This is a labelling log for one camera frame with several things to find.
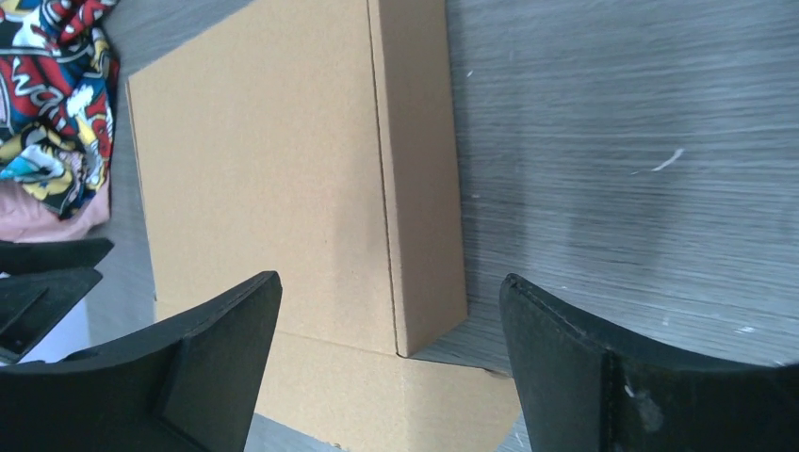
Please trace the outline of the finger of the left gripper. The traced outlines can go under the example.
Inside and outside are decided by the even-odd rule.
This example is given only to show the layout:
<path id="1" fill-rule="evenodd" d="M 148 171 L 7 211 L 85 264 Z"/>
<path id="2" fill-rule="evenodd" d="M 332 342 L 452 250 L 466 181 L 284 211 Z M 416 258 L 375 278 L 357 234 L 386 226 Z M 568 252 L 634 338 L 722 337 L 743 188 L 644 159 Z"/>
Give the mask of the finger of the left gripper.
<path id="1" fill-rule="evenodd" d="M 42 273 L 97 266 L 114 248 L 107 238 L 60 242 L 1 242 L 1 272 L 9 275 Z"/>
<path id="2" fill-rule="evenodd" d="M 1 362 L 16 364 L 103 279 L 87 267 L 1 280 Z"/>

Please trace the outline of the brown cardboard box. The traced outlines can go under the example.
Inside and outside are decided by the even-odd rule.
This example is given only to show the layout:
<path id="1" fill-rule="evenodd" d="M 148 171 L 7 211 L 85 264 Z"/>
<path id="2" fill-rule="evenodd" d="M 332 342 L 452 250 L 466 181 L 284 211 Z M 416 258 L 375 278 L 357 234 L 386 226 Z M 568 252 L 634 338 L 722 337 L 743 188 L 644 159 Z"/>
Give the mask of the brown cardboard box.
<path id="1" fill-rule="evenodd" d="M 159 318 L 262 270 L 257 413 L 348 451 L 493 451 L 514 382 L 415 354 L 467 317 L 446 7 L 255 1 L 131 75 Z"/>

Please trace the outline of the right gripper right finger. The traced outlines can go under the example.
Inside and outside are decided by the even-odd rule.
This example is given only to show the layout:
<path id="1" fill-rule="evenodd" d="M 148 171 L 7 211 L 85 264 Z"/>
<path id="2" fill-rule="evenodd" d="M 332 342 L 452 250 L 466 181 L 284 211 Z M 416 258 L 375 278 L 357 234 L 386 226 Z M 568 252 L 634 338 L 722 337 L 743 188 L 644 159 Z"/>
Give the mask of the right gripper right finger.
<path id="1" fill-rule="evenodd" d="M 506 346 L 535 451 L 794 451 L 798 367 L 670 346 L 511 274 Z"/>

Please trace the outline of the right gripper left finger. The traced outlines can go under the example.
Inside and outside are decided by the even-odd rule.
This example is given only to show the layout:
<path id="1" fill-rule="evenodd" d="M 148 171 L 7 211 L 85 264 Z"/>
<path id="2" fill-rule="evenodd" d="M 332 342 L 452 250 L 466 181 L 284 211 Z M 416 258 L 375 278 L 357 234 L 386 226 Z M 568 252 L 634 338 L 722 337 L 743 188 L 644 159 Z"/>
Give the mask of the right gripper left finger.
<path id="1" fill-rule="evenodd" d="M 1 371 L 5 451 L 241 451 L 283 287 L 263 271 L 55 363 Z"/>

